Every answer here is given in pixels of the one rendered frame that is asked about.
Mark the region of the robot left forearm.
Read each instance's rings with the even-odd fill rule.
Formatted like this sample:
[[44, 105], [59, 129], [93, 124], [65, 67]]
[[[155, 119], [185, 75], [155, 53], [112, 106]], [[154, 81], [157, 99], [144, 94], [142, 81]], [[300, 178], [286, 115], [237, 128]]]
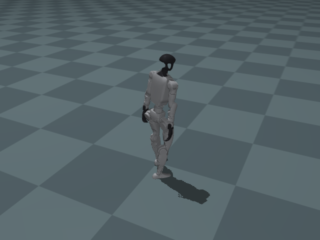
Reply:
[[[149, 105], [150, 105], [150, 101], [151, 101], [151, 95], [150, 94], [147, 94], [145, 92], [145, 95], [144, 95], [145, 99], [144, 99], [144, 103], [143, 103], [143, 106], [145, 106], [145, 109], [148, 109], [149, 108]], [[142, 106], [142, 107], [143, 107]]]

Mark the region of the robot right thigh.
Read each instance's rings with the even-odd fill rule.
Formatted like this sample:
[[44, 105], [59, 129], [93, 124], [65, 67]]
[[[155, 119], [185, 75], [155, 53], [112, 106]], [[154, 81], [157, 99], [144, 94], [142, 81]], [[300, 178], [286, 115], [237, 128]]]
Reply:
[[163, 116], [163, 117], [160, 118], [159, 122], [160, 122], [159, 126], [160, 126], [160, 128], [163, 130], [162, 135], [163, 135], [164, 144], [163, 144], [163, 145], [159, 145], [159, 146], [157, 147], [157, 152], [159, 153], [160, 149], [163, 149], [163, 148], [166, 149], [167, 152], [168, 152], [168, 150], [170, 149], [170, 147], [171, 147], [171, 145], [172, 145], [172, 142], [173, 142], [174, 129], [172, 129], [172, 136], [171, 136], [170, 140], [165, 141], [165, 140], [167, 140], [167, 138], [168, 138], [168, 133], [169, 133], [169, 129], [168, 129], [168, 126], [167, 126], [167, 124], [168, 124], [168, 119], [166, 119], [166, 118]]

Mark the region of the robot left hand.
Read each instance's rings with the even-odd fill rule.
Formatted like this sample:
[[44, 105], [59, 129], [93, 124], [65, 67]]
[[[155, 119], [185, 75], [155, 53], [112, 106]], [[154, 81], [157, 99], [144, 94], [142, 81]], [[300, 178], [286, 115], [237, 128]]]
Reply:
[[[145, 117], [145, 113], [146, 113], [146, 111], [147, 111], [148, 109], [146, 109], [146, 106], [145, 105], [143, 105], [143, 112], [142, 112], [142, 121], [144, 122], [144, 123], [148, 123], [148, 119]], [[147, 121], [148, 120], [148, 121]]]

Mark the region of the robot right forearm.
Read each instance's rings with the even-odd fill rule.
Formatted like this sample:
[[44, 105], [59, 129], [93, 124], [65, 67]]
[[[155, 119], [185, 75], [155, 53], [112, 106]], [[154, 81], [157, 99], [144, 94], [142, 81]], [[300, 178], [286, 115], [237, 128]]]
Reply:
[[168, 124], [171, 124], [171, 128], [174, 126], [175, 113], [177, 109], [177, 104], [173, 103], [171, 109], [168, 110], [168, 118], [167, 118], [167, 127]]

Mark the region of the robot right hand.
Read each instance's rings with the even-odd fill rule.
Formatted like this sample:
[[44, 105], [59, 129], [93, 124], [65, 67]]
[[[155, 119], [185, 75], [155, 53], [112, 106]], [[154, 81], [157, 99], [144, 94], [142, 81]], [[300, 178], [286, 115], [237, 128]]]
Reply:
[[167, 129], [169, 129], [169, 131], [168, 131], [168, 138], [167, 138], [166, 140], [164, 140], [164, 141], [169, 141], [169, 140], [171, 139], [172, 134], [173, 134], [173, 129], [174, 129], [174, 127], [172, 127], [172, 125], [169, 123]]

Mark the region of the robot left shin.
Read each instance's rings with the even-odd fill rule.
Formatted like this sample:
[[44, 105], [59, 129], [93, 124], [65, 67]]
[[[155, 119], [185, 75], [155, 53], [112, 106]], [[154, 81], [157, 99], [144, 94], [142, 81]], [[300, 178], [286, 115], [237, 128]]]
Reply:
[[[150, 136], [150, 140], [151, 140], [152, 135], [153, 135], [153, 133]], [[161, 145], [161, 139], [158, 142], [152, 142], [151, 141], [151, 146], [152, 146], [152, 149], [153, 149], [153, 151], [155, 153], [156, 159], [157, 159], [157, 154], [158, 154], [157, 149], [158, 149], [158, 146], [160, 146], [160, 145]]]

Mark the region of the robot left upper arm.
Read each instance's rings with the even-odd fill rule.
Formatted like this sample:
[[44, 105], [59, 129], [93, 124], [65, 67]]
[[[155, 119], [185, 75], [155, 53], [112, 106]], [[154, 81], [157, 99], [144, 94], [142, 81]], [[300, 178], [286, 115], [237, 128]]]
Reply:
[[146, 90], [146, 93], [149, 95], [151, 95], [150, 92], [151, 92], [152, 77], [155, 72], [156, 70], [149, 72], [149, 79], [148, 79], [147, 90]]

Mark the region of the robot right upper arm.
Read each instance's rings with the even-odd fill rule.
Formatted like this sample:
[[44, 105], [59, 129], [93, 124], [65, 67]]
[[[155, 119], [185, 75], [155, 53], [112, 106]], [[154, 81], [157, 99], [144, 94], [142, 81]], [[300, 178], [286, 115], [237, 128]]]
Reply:
[[178, 83], [176, 81], [174, 81], [173, 79], [168, 79], [167, 87], [169, 89], [168, 107], [171, 109], [172, 104], [176, 103], [175, 99], [176, 99], [176, 93], [177, 93], [177, 89], [178, 89]]

